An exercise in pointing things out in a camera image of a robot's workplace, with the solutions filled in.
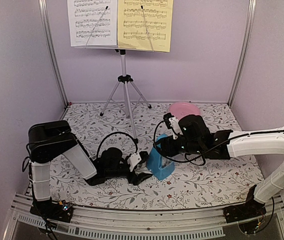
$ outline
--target sheet music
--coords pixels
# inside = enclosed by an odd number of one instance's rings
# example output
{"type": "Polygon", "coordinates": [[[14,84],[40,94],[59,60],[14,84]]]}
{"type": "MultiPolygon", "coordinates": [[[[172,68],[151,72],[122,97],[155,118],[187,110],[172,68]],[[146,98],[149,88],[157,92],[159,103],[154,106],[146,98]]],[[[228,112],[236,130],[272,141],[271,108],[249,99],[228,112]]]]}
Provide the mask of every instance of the sheet music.
{"type": "Polygon", "coordinates": [[[118,46],[169,52],[172,9],[173,0],[118,0],[118,46]]]}
{"type": "Polygon", "coordinates": [[[117,0],[67,0],[67,5],[72,47],[117,45],[117,0]]]}

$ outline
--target white sheet music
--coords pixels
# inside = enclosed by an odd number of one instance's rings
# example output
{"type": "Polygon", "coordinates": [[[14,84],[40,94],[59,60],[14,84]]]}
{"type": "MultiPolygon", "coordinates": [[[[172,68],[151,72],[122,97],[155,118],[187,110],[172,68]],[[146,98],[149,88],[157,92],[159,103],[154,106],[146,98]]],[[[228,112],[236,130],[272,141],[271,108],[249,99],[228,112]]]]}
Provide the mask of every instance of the white sheet music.
{"type": "Polygon", "coordinates": [[[117,45],[117,0],[67,0],[67,5],[72,47],[117,45]]]}

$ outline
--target yellow sheet music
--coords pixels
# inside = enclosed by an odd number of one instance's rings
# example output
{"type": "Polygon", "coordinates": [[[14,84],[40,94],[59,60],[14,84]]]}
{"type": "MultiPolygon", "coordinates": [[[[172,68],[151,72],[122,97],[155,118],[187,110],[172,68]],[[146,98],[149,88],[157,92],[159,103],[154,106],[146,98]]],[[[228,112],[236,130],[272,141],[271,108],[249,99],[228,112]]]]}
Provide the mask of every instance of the yellow sheet music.
{"type": "Polygon", "coordinates": [[[118,0],[118,47],[169,52],[172,12],[173,0],[118,0]]]}

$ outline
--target leaf pattern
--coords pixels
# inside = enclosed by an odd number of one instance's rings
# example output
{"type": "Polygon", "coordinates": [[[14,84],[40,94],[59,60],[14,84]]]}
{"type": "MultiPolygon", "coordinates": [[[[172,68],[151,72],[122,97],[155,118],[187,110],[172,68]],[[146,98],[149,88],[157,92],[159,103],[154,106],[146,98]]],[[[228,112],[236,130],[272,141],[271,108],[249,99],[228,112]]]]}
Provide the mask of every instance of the leaf pattern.
{"type": "MultiPolygon", "coordinates": [[[[114,131],[132,134],[129,118],[125,118],[125,113],[117,105],[110,103],[104,116],[100,117],[103,106],[100,103],[73,104],[64,117],[90,156],[96,155],[98,145],[107,134],[114,131]]],[[[136,106],[134,119],[139,151],[151,151],[155,126],[168,112],[169,106],[169,103],[153,103],[152,109],[142,104],[136,106]]],[[[240,130],[226,104],[198,104],[198,107],[211,132],[240,130]]],[[[158,135],[163,133],[170,134],[164,125],[159,127],[158,135]]],[[[120,134],[107,139],[101,152],[109,147],[121,149],[124,156],[134,151],[131,140],[120,134]]],[[[139,171],[146,172],[147,168],[142,166],[139,171]]],[[[104,184],[89,186],[63,156],[51,164],[53,200],[65,199],[78,205],[113,209],[192,209],[243,202],[249,187],[262,179],[253,156],[208,159],[205,166],[176,163],[175,171],[168,178],[159,181],[153,176],[138,186],[128,184],[125,178],[113,178],[104,184]]]]}

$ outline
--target white wall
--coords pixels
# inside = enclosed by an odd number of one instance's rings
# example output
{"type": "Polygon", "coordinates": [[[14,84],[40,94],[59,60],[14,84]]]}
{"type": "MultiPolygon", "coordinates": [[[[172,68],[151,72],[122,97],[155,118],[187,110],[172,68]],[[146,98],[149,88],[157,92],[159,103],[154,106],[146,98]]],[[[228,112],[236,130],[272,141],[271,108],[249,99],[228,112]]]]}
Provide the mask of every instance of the white wall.
{"type": "MultiPolygon", "coordinates": [[[[245,130],[284,126],[284,1],[257,1],[256,15],[233,112],[245,130]]],[[[282,156],[260,157],[265,176],[282,156]]]]}
{"type": "MultiPolygon", "coordinates": [[[[171,52],[127,51],[127,73],[150,101],[227,102],[248,2],[175,0],[171,52]]],[[[67,1],[49,0],[47,5],[68,98],[105,102],[121,75],[119,55],[114,50],[70,47],[67,1]]],[[[123,101],[122,89],[115,99],[123,101]]]]}
{"type": "Polygon", "coordinates": [[[62,101],[46,47],[37,0],[0,0],[0,235],[22,174],[28,128],[56,120],[62,101]]]}

